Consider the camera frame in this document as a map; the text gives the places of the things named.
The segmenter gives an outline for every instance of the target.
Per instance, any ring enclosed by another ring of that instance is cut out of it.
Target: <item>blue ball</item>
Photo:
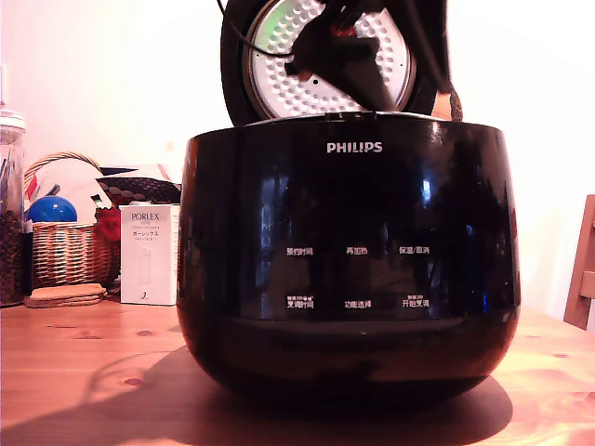
[[[76,221],[76,209],[65,198],[49,195],[40,198],[29,208],[29,219],[40,221]]]

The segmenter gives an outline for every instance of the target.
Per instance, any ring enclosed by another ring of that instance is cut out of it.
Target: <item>coffee beans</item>
[[[9,210],[0,214],[0,306],[24,298],[23,240],[20,216]]]

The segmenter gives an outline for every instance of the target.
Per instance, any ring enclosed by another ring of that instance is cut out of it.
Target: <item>wooden chair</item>
[[[595,195],[589,195],[585,205],[564,321],[587,330],[591,299],[595,299]]]

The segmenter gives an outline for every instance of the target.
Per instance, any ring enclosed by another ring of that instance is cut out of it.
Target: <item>glass jar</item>
[[[23,149],[25,121],[21,114],[0,110],[0,307],[22,303]]]

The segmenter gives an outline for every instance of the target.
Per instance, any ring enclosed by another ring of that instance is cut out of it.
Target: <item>philips logo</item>
[[[328,142],[326,153],[373,153],[382,152],[381,142]]]
[[[133,220],[158,220],[159,214],[132,214]]]

